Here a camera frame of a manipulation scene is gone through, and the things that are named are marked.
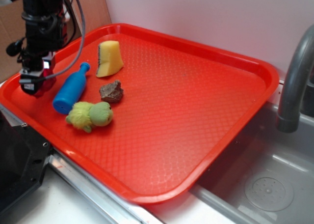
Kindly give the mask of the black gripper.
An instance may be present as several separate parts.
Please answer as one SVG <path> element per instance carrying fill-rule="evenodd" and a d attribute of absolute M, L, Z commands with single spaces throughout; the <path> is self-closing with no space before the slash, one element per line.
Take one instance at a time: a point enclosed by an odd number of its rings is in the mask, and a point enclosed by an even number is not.
<path fill-rule="evenodd" d="M 19 84 L 23 92 L 35 96 L 44 84 L 43 69 L 54 69 L 55 51 L 66 44 L 67 27 L 63 15 L 32 16 L 23 12 L 22 19 L 26 23 L 26 47 L 20 53 Z"/>

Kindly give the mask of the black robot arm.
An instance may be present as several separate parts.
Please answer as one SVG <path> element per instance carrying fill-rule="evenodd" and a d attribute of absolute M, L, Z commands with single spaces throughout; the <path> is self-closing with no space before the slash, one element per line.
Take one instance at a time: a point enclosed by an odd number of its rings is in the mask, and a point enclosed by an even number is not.
<path fill-rule="evenodd" d="M 25 37 L 16 42 L 21 63 L 20 85 L 32 96 L 40 96 L 55 83 L 54 53 L 67 42 L 64 0 L 23 0 Z"/>

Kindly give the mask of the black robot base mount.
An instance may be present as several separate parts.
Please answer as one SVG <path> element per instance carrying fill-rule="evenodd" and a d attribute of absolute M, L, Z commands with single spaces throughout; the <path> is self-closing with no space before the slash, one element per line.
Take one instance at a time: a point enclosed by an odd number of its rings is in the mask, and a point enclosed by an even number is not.
<path fill-rule="evenodd" d="M 37 190 L 52 145 L 30 125 L 0 107 L 0 214 Z"/>

